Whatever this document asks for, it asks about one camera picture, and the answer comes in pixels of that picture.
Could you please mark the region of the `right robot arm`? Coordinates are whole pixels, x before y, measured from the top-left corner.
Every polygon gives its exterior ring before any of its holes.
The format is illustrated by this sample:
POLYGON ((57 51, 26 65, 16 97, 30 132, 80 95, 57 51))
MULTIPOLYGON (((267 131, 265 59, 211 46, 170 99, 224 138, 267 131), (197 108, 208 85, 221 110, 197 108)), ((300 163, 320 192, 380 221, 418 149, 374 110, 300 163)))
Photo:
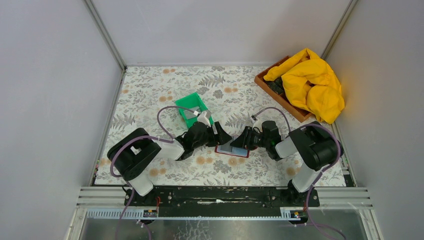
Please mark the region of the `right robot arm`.
POLYGON ((246 126, 230 145, 245 150, 264 148, 268 156, 280 161, 298 153, 303 160, 300 171, 289 181, 287 201, 293 206, 301 205, 309 191, 325 169, 333 166, 343 154, 337 138, 325 127, 314 121, 288 133, 283 139, 275 121, 262 122, 261 130, 246 126))

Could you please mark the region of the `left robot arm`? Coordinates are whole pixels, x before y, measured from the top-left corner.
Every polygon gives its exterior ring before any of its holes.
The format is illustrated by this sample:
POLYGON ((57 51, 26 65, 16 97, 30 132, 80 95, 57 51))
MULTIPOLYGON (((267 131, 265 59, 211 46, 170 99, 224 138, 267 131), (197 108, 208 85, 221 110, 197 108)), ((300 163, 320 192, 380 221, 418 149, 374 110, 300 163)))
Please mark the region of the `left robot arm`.
POLYGON ((216 147, 233 140, 217 121, 212 126, 195 122, 182 135, 172 140, 151 136, 144 128, 137 128, 107 152, 111 161, 111 175, 123 178, 144 206, 155 200, 154 185, 143 171, 156 158, 182 161, 200 147, 216 147))

